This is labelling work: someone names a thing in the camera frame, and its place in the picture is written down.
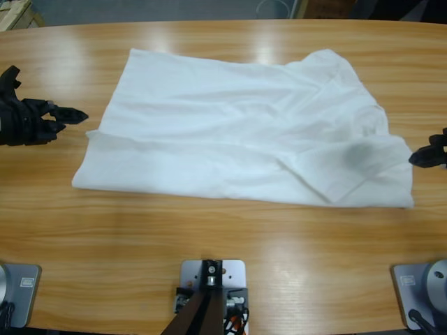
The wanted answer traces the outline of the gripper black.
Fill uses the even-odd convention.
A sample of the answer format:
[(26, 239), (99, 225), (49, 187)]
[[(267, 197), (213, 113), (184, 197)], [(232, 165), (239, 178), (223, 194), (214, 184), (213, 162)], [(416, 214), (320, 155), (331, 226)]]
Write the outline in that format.
[(429, 146), (421, 147), (409, 158), (410, 164), (420, 168), (440, 166), (447, 169), (447, 135), (435, 134), (429, 137)]
[[(56, 121), (43, 119), (52, 113)], [(1, 145), (42, 145), (57, 139), (64, 123), (81, 123), (88, 114), (46, 100), (1, 101)]]

